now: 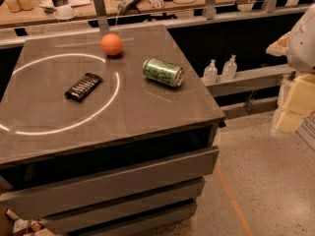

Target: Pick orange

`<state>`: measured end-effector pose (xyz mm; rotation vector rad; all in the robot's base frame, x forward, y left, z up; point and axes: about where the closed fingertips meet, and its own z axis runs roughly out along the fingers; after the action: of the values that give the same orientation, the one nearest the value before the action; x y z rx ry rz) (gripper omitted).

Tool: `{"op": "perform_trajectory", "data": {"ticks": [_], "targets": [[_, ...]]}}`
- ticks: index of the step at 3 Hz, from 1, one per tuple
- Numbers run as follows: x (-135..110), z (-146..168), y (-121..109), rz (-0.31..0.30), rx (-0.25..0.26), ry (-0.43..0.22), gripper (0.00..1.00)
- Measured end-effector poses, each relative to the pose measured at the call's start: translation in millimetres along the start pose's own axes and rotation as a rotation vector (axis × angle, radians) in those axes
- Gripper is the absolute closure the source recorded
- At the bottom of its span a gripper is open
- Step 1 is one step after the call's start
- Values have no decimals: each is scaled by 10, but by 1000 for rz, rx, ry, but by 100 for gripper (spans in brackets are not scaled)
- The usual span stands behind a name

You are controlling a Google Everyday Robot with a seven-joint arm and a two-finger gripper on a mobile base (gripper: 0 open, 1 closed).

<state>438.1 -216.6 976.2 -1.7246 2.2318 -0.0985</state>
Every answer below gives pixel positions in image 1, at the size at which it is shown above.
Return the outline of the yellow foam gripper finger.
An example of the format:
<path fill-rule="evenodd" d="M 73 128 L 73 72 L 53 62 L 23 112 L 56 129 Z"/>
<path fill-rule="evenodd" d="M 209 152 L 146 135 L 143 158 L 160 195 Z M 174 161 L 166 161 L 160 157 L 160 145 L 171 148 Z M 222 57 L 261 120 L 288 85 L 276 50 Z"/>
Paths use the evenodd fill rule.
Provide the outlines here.
<path fill-rule="evenodd" d="M 283 79 L 271 135 L 283 138 L 293 134 L 314 110 L 315 75 L 302 74 L 293 81 Z"/>
<path fill-rule="evenodd" d="M 266 53 L 273 56 L 286 56 L 289 35 L 290 32 L 287 32 L 282 35 L 278 40 L 270 44 L 266 49 Z"/>

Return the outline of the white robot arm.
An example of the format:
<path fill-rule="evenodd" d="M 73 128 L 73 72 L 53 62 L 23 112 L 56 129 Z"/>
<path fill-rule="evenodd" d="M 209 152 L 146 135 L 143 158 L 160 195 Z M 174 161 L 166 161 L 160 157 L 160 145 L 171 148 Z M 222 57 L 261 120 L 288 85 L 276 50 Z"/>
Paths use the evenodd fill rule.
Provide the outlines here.
<path fill-rule="evenodd" d="M 293 28 L 267 48 L 267 53 L 285 56 L 297 72 L 295 79 L 283 79 L 271 134 L 288 136 L 315 110 L 315 5 L 302 15 Z"/>

